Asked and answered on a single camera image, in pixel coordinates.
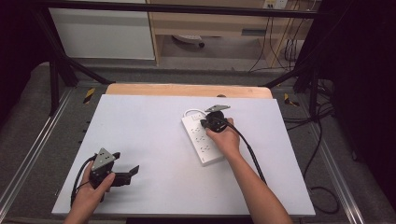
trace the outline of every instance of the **wooden edge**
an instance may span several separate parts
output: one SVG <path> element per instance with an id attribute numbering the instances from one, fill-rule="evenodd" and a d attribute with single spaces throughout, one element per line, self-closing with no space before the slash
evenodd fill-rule
<path id="1" fill-rule="evenodd" d="M 106 94 L 115 95 L 166 95 L 208 96 L 223 95 L 231 98 L 272 99 L 272 93 L 264 87 L 180 85 L 180 84 L 129 84 L 115 83 L 108 86 Z"/>

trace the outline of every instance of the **outlet socket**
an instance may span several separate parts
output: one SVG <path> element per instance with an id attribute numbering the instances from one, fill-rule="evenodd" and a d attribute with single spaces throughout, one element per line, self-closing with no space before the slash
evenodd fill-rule
<path id="1" fill-rule="evenodd" d="M 201 164 L 207 166 L 208 164 L 223 159 L 224 156 L 212 139 L 206 135 L 206 131 L 201 125 L 201 119 L 204 119 L 204 116 L 198 113 L 182 118 L 181 120 Z"/>
<path id="2" fill-rule="evenodd" d="M 263 8 L 285 9 L 288 0 L 265 0 Z"/>

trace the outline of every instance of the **gray floor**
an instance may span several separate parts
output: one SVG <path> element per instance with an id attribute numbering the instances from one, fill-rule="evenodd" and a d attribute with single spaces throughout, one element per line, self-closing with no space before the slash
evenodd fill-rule
<path id="1" fill-rule="evenodd" d="M 247 73 L 257 61 L 260 50 L 257 41 L 246 39 L 206 37 L 205 47 L 199 49 L 197 46 L 178 43 L 168 37 L 165 39 L 163 60 L 160 66 L 134 66 L 138 69 L 116 69 L 109 66 L 108 68 L 96 67 L 93 70 L 101 76 L 123 82 L 257 86 L 284 73 L 283 69 Z M 265 60 L 261 60 L 257 68 L 265 66 Z M 6 190 L 9 181 L 17 172 L 48 119 L 50 111 L 48 73 L 48 67 L 37 67 L 20 102 L 14 107 L 7 123 L 1 129 L 0 160 L 7 162 L 0 166 L 2 170 L 1 192 Z M 85 81 L 91 81 L 83 75 L 80 77 Z M 284 103 L 285 92 L 290 95 L 292 101 L 298 101 L 290 87 L 293 81 L 290 79 L 280 87 L 274 88 L 273 95 L 278 100 L 281 113 L 285 118 L 304 118 L 305 113 L 300 106 Z M 91 84 L 96 87 L 96 91 L 90 103 L 84 105 L 82 101 Z M 64 113 L 10 207 L 7 213 L 8 219 L 29 217 L 50 220 L 47 222 L 39 220 L 39 223 L 55 223 L 55 220 L 62 219 L 50 213 L 56 200 L 55 193 L 62 187 L 77 154 L 78 141 L 83 140 L 83 130 L 89 128 L 87 121 L 91 120 L 100 95 L 106 91 L 106 86 L 91 84 L 73 89 Z M 341 168 L 366 223 L 396 223 L 395 212 L 389 206 L 367 166 L 351 159 L 350 149 L 338 126 L 337 119 L 327 117 L 322 123 L 326 142 Z M 297 161 L 303 170 L 316 146 L 316 140 L 308 125 L 294 129 L 289 134 Z M 306 184 L 308 187 L 320 185 L 335 192 L 328 170 L 319 154 L 308 171 Z M 315 191 L 311 198 L 315 204 L 321 207 L 327 209 L 334 207 L 332 198 L 326 193 Z M 107 219 L 107 217 L 96 217 L 95 219 L 97 218 Z M 335 215 L 326 215 L 317 211 L 315 217 L 306 217 L 304 222 L 348 223 L 348 218 L 341 207 L 341 210 Z M 135 223 L 142 223 L 142 220 L 137 219 Z"/>

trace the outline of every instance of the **power strip switch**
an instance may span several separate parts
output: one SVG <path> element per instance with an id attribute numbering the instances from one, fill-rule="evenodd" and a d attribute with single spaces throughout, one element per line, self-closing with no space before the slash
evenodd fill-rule
<path id="1" fill-rule="evenodd" d="M 201 119 L 204 119 L 201 113 L 193 114 L 182 118 L 184 127 L 189 135 L 195 151 L 203 166 L 220 161 L 224 158 L 213 140 L 206 135 L 205 128 L 201 125 Z"/>

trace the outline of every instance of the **forearm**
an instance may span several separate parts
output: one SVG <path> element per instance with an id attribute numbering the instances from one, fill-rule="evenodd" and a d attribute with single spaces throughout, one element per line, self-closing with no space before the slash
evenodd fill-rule
<path id="1" fill-rule="evenodd" d="M 254 173 L 245 159 L 240 154 L 229 156 L 227 159 L 254 223 L 291 223 L 279 199 Z"/>
<path id="2" fill-rule="evenodd" d="M 84 220 L 81 217 L 82 217 L 82 215 L 78 215 L 76 213 L 70 213 L 64 220 L 64 224 L 85 224 L 85 223 L 88 223 L 88 220 Z"/>

